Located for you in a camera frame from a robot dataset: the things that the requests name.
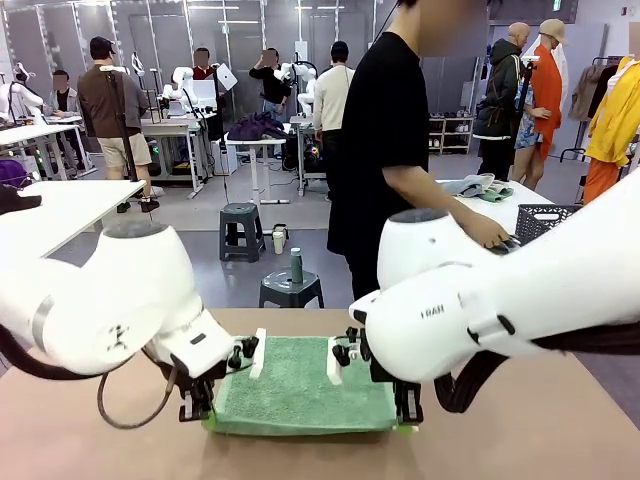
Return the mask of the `person's right hand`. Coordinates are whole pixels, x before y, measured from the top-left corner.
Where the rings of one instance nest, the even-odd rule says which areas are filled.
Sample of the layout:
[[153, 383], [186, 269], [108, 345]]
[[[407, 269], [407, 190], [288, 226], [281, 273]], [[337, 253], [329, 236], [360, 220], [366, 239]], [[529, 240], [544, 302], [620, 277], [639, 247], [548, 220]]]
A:
[[478, 217], [467, 226], [467, 234], [479, 245], [493, 248], [510, 239], [501, 225], [487, 217]]

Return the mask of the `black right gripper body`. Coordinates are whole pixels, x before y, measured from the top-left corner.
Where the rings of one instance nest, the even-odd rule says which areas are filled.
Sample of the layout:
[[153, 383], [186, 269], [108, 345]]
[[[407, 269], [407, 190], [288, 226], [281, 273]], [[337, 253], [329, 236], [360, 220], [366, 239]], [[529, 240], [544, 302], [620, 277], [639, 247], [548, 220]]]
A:
[[416, 400], [421, 396], [421, 385], [419, 383], [406, 382], [399, 380], [390, 373], [388, 373], [376, 359], [370, 360], [370, 377], [374, 383], [392, 383], [394, 388], [399, 388], [401, 391], [412, 392]]

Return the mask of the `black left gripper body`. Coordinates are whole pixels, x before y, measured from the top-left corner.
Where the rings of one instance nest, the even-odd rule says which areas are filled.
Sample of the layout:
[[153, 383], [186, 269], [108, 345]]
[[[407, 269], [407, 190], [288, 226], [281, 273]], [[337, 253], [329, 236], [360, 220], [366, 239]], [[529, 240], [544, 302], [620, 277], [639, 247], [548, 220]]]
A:
[[199, 386], [202, 382], [214, 382], [221, 380], [226, 376], [227, 372], [227, 360], [217, 362], [213, 367], [205, 371], [203, 374], [194, 377], [188, 373], [186, 365], [174, 354], [170, 355], [170, 359], [177, 367], [178, 373], [176, 376], [176, 385], [180, 390], [180, 396], [182, 398], [184, 392], [189, 390], [191, 392], [194, 408], [199, 408]]

